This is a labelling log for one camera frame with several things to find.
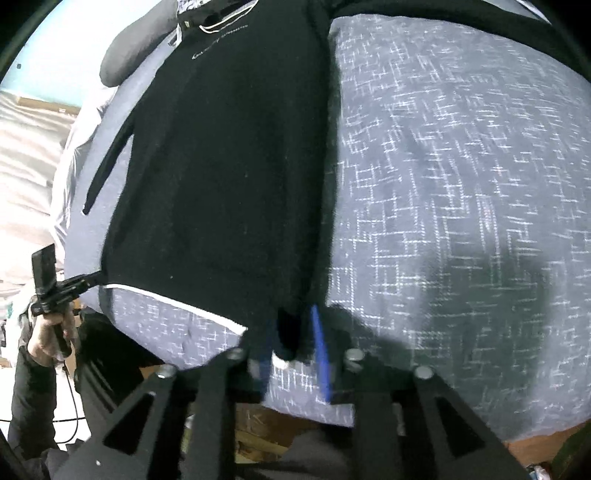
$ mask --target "gray fabric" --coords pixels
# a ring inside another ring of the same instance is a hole
[[[163,37],[176,28],[176,9],[176,0],[161,0],[115,37],[100,64],[103,85],[117,87],[135,71]]]
[[[436,367],[503,439],[591,417],[588,82],[529,47],[446,22],[359,15],[334,21],[331,39],[324,318],[387,363]],[[109,107],[77,212],[169,51],[163,43]],[[98,267],[128,160],[129,145],[90,215],[73,216],[68,276]],[[83,299],[180,367],[238,340],[128,291]],[[350,408],[318,393],[314,366],[296,364],[274,370],[265,404],[351,423]]]

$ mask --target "gray pillow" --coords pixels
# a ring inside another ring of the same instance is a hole
[[[100,65],[100,81],[121,85],[177,26],[177,0],[162,0],[115,37]]]

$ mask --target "person's wrist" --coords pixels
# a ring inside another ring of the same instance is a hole
[[[40,347],[35,345],[35,342],[29,342],[27,351],[36,364],[42,367],[53,367],[53,358],[47,355]]]

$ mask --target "black garment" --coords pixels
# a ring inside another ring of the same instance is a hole
[[[142,382],[139,368],[162,361],[92,311],[83,312],[78,337],[74,384],[89,429],[98,432],[108,415]],[[55,408],[55,369],[42,367],[25,346],[20,347],[8,443],[34,480],[50,478],[68,458],[54,441]],[[79,443],[68,445],[69,452]]]
[[[217,33],[199,28],[241,3],[212,0],[179,17],[183,42],[119,132],[90,185],[85,212],[133,133],[126,185],[103,250],[108,281],[250,329],[281,311],[298,316],[318,301],[308,294],[332,18],[374,13],[455,21],[589,71],[552,26],[482,0],[259,0]]]

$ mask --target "human hand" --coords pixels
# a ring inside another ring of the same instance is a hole
[[[33,334],[27,345],[27,350],[32,359],[39,365],[51,367],[53,366],[54,358],[61,355],[53,329],[54,325],[60,324],[66,341],[72,341],[76,334],[76,329],[74,327],[74,315],[71,306],[66,313],[39,315],[35,319]]]

